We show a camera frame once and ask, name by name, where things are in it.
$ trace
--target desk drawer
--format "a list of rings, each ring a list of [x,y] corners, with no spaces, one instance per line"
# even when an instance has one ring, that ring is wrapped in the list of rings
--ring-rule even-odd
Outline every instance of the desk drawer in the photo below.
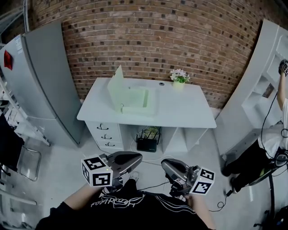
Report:
[[[98,122],[86,122],[86,124],[96,141],[122,142],[118,124]]]
[[[110,141],[97,141],[97,142],[99,144],[99,147],[123,149],[122,142],[110,142]]]

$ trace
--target flower pot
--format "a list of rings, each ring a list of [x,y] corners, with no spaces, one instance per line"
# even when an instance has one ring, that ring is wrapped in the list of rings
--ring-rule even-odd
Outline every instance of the flower pot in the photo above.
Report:
[[[185,83],[180,83],[177,81],[173,81],[173,88],[177,90],[182,90],[184,88]]]

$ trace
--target white shirt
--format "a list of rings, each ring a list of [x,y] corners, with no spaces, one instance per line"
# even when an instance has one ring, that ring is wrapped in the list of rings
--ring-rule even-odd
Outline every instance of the white shirt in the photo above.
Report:
[[[281,131],[283,128],[288,128],[288,100],[285,99],[282,108],[282,118],[283,124],[276,124],[271,126],[269,129],[263,130],[262,142],[265,147],[266,155],[268,158],[275,157],[278,147],[281,149],[288,149],[288,138],[283,138]],[[287,131],[282,132],[284,136],[288,136]],[[258,137],[259,147],[263,149],[261,142],[261,134]]]

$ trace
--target drawer handle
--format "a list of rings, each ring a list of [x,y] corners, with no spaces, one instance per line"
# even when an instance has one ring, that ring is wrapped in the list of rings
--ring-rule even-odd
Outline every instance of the drawer handle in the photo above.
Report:
[[[104,137],[101,137],[102,139],[106,139],[106,140],[111,140],[112,139],[112,137],[111,138],[106,138],[106,134],[104,135]]]
[[[108,143],[107,143],[107,144],[105,144],[105,145],[106,145],[106,146],[111,146],[111,145],[109,145],[109,143],[110,143],[110,142],[108,142]],[[112,145],[112,147],[113,147],[113,146],[115,146],[115,145]]]
[[[100,124],[100,127],[97,127],[97,129],[108,130],[109,128],[102,128],[102,123],[101,123],[101,124]]]

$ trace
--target black t-shirt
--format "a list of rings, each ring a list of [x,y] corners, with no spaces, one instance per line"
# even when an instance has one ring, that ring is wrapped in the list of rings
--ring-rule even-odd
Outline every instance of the black t-shirt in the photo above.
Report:
[[[52,208],[50,216],[38,223],[44,229],[103,229],[120,226],[188,226],[192,230],[207,230],[207,226],[186,202],[163,194],[137,191],[121,192],[93,198],[82,210],[75,211],[64,202]]]

